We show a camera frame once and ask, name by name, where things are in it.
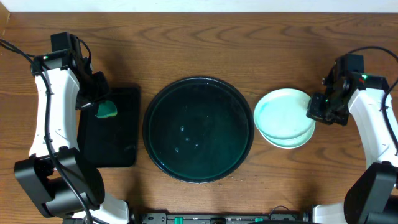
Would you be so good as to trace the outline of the round black tray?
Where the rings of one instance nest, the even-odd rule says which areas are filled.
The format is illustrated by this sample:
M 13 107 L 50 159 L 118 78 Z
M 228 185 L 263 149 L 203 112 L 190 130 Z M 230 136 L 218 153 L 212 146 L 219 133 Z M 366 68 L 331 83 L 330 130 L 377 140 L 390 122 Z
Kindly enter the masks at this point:
M 254 120 L 243 95 L 224 80 L 188 77 L 162 89 L 148 105 L 144 145 L 165 174 L 207 183 L 233 173 L 254 139 Z

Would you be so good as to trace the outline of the black rectangular tray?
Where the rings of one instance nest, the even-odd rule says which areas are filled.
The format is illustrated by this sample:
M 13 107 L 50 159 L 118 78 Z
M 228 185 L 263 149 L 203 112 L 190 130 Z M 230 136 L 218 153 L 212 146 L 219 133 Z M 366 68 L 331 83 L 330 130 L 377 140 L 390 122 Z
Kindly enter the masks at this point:
M 97 168 L 131 167 L 136 163 L 140 89 L 113 88 L 106 100 L 116 105 L 118 114 L 106 119 L 97 118 L 100 103 L 81 111 L 78 147 L 85 159 Z

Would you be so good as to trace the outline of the mint green plate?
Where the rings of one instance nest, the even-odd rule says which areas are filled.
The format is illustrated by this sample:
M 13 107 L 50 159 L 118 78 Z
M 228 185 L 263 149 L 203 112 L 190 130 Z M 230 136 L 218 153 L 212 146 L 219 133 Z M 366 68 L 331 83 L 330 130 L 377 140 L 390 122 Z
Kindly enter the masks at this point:
M 315 126 L 311 127 L 306 133 L 302 134 L 301 136 L 292 139 L 276 139 L 266 136 L 265 134 L 262 134 L 262 137 L 273 146 L 282 149 L 294 149 L 306 144 L 313 136 L 314 131 Z
M 315 127 L 308 118 L 310 96 L 303 91 L 282 88 L 263 96 L 254 109 L 254 123 L 267 137 L 288 140 L 304 135 Z

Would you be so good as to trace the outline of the green scouring sponge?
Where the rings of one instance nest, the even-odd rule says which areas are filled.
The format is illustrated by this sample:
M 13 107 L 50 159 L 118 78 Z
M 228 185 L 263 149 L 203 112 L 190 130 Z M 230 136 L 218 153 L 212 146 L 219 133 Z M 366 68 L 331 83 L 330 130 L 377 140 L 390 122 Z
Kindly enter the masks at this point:
M 96 117 L 99 119 L 106 119 L 110 117 L 115 117 L 118 114 L 116 105 L 110 101 L 106 100 L 99 104 Z

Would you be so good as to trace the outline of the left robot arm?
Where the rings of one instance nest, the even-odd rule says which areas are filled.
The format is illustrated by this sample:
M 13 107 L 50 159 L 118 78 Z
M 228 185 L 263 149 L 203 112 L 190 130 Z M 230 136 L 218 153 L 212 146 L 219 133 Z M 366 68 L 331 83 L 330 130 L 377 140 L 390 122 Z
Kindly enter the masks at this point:
M 34 59 L 39 101 L 34 141 L 28 159 L 14 174 L 45 218 L 66 223 L 129 223 L 127 202 L 106 193 L 99 170 L 80 152 L 75 104 L 77 75 L 51 55 Z

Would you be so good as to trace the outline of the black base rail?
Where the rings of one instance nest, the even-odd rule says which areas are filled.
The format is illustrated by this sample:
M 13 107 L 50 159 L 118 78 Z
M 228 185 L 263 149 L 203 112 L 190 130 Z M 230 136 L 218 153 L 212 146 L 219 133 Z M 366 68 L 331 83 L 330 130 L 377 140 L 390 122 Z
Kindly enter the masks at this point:
M 269 213 L 170 213 L 167 210 L 131 210 L 131 223 L 141 224 L 257 224 L 312 223 L 311 213 L 276 206 Z

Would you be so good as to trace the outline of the mint green plate front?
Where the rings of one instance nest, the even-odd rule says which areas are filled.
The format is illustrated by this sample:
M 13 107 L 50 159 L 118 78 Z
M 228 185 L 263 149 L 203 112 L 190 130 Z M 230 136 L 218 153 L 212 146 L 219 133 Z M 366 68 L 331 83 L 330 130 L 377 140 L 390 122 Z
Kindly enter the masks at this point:
M 302 134 L 301 136 L 292 139 L 276 139 L 266 136 L 265 134 L 262 134 L 262 137 L 273 146 L 282 149 L 294 149 L 306 144 L 313 136 L 314 131 L 315 126 L 311 127 L 306 133 Z

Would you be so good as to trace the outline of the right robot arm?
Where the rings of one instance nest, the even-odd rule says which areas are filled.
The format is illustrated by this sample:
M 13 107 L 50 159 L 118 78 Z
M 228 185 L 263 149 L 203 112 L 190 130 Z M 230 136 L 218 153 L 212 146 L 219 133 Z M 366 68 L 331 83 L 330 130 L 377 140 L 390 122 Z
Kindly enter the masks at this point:
M 307 117 L 346 125 L 353 117 L 361 138 L 366 170 L 343 202 L 317 205 L 314 223 L 397 223 L 397 121 L 384 77 L 350 72 L 323 79 L 325 93 L 312 96 Z

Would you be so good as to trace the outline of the brown side panel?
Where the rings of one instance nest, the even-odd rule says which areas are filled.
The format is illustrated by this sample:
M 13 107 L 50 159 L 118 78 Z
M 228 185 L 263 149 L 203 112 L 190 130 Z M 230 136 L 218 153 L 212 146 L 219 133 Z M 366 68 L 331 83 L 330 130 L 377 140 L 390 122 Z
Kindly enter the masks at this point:
M 6 9 L 6 7 L 0 3 L 0 37 L 3 37 L 5 34 L 10 15 L 11 13 Z

